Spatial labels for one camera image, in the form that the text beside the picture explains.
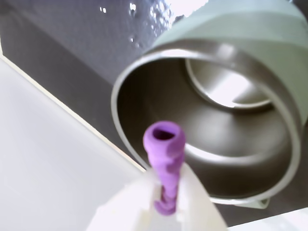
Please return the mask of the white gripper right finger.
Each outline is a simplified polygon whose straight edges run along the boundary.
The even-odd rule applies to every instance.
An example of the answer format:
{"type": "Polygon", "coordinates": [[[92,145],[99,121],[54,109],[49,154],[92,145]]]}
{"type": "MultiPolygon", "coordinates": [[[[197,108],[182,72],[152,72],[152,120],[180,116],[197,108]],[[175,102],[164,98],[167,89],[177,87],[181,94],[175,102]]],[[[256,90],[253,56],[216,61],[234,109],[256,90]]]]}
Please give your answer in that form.
{"type": "Polygon", "coordinates": [[[227,225],[200,180],[183,164],[180,171],[176,218],[182,231],[226,231],[227,225]]]}

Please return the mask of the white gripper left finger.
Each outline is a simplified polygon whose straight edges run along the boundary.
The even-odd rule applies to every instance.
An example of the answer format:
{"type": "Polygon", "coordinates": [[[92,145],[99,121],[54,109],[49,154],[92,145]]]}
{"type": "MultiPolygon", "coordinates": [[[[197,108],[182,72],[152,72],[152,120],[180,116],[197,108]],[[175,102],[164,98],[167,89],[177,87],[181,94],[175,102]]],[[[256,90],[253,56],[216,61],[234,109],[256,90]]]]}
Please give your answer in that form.
{"type": "Polygon", "coordinates": [[[169,215],[169,175],[149,170],[100,206],[88,231],[144,231],[154,211],[169,215]]]}

